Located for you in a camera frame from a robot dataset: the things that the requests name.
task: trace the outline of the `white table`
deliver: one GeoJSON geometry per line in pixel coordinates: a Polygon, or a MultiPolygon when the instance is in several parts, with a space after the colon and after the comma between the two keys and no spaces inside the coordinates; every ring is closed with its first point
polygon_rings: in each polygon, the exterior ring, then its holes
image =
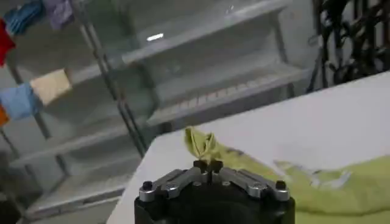
{"type": "MultiPolygon", "coordinates": [[[[268,165],[284,159],[332,169],[375,158],[390,153],[390,72],[197,128],[268,165]]],[[[191,167],[195,158],[183,138],[180,130],[152,143],[108,224],[134,222],[133,201],[143,181],[191,167]]]]}

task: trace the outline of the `blue cloth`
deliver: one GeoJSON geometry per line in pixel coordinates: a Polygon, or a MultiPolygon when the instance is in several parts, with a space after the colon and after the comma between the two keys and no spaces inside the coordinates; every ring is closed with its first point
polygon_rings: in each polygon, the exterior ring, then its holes
{"type": "Polygon", "coordinates": [[[12,35],[19,35],[44,15],[44,6],[41,1],[32,1],[8,11],[3,20],[7,31],[12,35]]]}
{"type": "Polygon", "coordinates": [[[34,115],[42,107],[30,83],[1,91],[0,103],[10,120],[19,120],[34,115]]]}

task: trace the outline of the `purple cloth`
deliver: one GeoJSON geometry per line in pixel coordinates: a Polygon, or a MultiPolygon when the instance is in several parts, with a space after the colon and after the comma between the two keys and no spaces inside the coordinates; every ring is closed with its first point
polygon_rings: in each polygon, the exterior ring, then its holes
{"type": "Polygon", "coordinates": [[[69,0],[43,0],[51,27],[60,30],[73,19],[73,9],[69,0]]]}

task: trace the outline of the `black metal frame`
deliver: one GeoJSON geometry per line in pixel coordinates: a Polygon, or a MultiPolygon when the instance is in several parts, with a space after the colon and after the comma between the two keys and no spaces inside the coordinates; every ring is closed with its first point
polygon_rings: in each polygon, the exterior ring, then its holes
{"type": "MultiPolygon", "coordinates": [[[[370,6],[368,0],[353,0],[354,21],[343,20],[346,5],[352,0],[313,0],[317,34],[320,39],[319,57],[321,57],[322,87],[327,88],[327,69],[333,72],[334,85],[375,75],[390,69],[389,12],[390,3],[381,0],[370,6]],[[376,26],[382,25],[382,44],[377,42],[376,26]],[[333,34],[335,41],[336,63],[330,62],[329,38],[333,34]],[[344,44],[352,43],[349,58],[343,57],[344,44]]],[[[307,92],[314,91],[317,79],[316,62],[307,92]]]]}

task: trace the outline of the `beige cloth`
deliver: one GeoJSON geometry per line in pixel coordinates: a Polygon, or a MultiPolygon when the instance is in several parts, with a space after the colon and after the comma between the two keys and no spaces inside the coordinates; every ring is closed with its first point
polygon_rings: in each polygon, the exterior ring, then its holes
{"type": "Polygon", "coordinates": [[[34,79],[30,84],[44,106],[72,89],[64,69],[34,79]]]}

